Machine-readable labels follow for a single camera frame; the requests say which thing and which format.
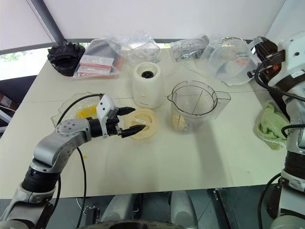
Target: yellow fruit piece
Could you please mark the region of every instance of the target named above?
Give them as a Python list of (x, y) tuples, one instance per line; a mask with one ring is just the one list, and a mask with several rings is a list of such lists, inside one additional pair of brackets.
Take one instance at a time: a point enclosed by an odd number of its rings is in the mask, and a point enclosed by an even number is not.
[(184, 130), (186, 128), (186, 121), (185, 119), (179, 115), (176, 114), (172, 117), (172, 123), (173, 123), (173, 128), (175, 130)]
[(90, 107), (85, 107), (81, 109), (79, 112), (77, 112), (77, 117), (78, 118), (96, 118), (96, 104), (92, 105)]

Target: measuring cup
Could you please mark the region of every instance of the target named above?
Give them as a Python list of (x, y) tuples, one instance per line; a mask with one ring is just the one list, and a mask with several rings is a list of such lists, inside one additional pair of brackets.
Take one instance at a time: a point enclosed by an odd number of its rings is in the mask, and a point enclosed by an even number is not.
[(216, 118), (231, 97), (227, 92), (216, 92), (202, 82), (184, 81), (173, 88), (167, 99), (172, 102), (174, 130), (186, 135), (198, 130), (208, 118)]
[(223, 39), (210, 57), (210, 75), (228, 86), (250, 81), (247, 72), (255, 70), (259, 61), (251, 49), (260, 42), (262, 39), (259, 37), (250, 44), (235, 37)]

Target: yellow lid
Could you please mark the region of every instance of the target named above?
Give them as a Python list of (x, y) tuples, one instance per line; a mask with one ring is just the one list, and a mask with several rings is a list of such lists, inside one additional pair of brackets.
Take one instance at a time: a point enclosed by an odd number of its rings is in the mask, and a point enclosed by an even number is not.
[(157, 116), (154, 114), (153, 110), (148, 108), (133, 111), (125, 116), (125, 128), (129, 128), (133, 125), (146, 125), (142, 131), (131, 136), (136, 140), (154, 135), (158, 129), (158, 124)]

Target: black cable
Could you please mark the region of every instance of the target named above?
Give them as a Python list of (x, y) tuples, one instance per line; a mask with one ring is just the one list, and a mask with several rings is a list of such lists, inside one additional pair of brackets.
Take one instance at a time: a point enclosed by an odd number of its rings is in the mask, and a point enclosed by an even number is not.
[(273, 178), (271, 178), (271, 180), (269, 180), (269, 182), (267, 183), (266, 187), (264, 188), (264, 190), (261, 193), (261, 196), (259, 198), (258, 205), (257, 205), (257, 219), (258, 219), (258, 228), (259, 229), (263, 229), (261, 209), (262, 209), (262, 203), (263, 203), (264, 196), (265, 196), (266, 191), (269, 188), (269, 186), (280, 176), (281, 176), (281, 173), (278, 173)]
[(82, 215), (83, 215), (83, 212), (84, 212), (84, 208), (85, 208), (86, 193), (87, 193), (87, 175), (86, 175), (86, 168), (85, 168), (85, 163), (84, 163), (84, 159), (82, 157), (81, 150), (78, 147), (76, 149), (80, 153), (81, 165), (82, 165), (82, 169), (84, 171), (84, 196), (83, 196), (83, 200), (82, 200), (80, 216), (78, 218), (78, 222), (77, 222), (77, 225), (76, 225), (76, 228), (78, 228), (80, 226), (80, 224), (81, 224), (81, 218), (82, 218)]
[(57, 207), (60, 194), (61, 194), (61, 176), (59, 175), (59, 177), (58, 177), (57, 195), (56, 195), (56, 199), (55, 199), (55, 203), (54, 203), (54, 207), (52, 209), (51, 215), (53, 215), (53, 213), (54, 213), (54, 211), (55, 211), (55, 209)]
[[(71, 107), (73, 107), (76, 103), (78, 103), (79, 101), (83, 100), (83, 99), (86, 99), (86, 98), (90, 98), (90, 97), (95, 97), (95, 96), (98, 96), (100, 97), (100, 95), (102, 94), (90, 94), (90, 95), (86, 95), (86, 96), (83, 96), (82, 98), (79, 98), (77, 100), (75, 100), (72, 104), (70, 104), (67, 109), (61, 114), (61, 117), (59, 118), (56, 126), (61, 123), (62, 119), (64, 118), (64, 116), (67, 114), (67, 112), (71, 109)], [(80, 223), (81, 221), (81, 218), (82, 218), (82, 213), (83, 213), (83, 209), (84, 209), (84, 205), (85, 205), (85, 201), (86, 201), (86, 192), (87, 192), (87, 177), (86, 177), (86, 168), (85, 168), (85, 163), (84, 163), (84, 160), (83, 160), (83, 157), (82, 157), (82, 153), (80, 151), (80, 149), (77, 147), (76, 148), (78, 150), (78, 152), (80, 153), (80, 157), (81, 157), (81, 164), (82, 164), (82, 169), (83, 169), (83, 172), (84, 172), (84, 196), (83, 196), (83, 203), (82, 203), (82, 208), (81, 208), (81, 214), (80, 214), (80, 217), (79, 217), (79, 220), (78, 222)], [(57, 195), (56, 195), (56, 199), (55, 199), (55, 203), (54, 203), (54, 207), (53, 207), (53, 210), (52, 210), (52, 214), (53, 212), (55, 211), (56, 207), (57, 207), (57, 204), (58, 204), (58, 201), (59, 201), (59, 197), (61, 195), (61, 176), (59, 175), (58, 177), (58, 189), (57, 189)]]
[(267, 84), (263, 83), (260, 79), (259, 79), (259, 71), (264, 67), (265, 65), (262, 63), (260, 65), (258, 65), (257, 69), (255, 70), (254, 72), (254, 79), (255, 81), (257, 82), (258, 85), (260, 85), (261, 87), (267, 89), (268, 91), (272, 91), (274, 93), (277, 93), (277, 94), (280, 94), (280, 95), (286, 95), (288, 97), (291, 97), (291, 98), (294, 98), (294, 99), (297, 99), (297, 100), (300, 100), (302, 102), (305, 102), (305, 98), (303, 97), (300, 97), (298, 95), (295, 95), (295, 94), (292, 94), (292, 93), (288, 93), (288, 92), (284, 92), (282, 90), (279, 90), (279, 89), (276, 89), (274, 87), (270, 87), (268, 86)]
[(287, 125), (281, 129), (281, 132), (287, 138), (287, 134), (285, 133), (285, 130), (292, 129), (292, 128), (305, 128), (305, 124)]

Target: towel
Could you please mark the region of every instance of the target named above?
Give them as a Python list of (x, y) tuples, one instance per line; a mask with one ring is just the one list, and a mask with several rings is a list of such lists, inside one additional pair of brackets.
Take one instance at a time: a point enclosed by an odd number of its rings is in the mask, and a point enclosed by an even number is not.
[(271, 149), (279, 150), (286, 146), (286, 138), (281, 129), (289, 125), (286, 116), (277, 108), (271, 100), (267, 101), (262, 119), (255, 127), (257, 136), (264, 140)]

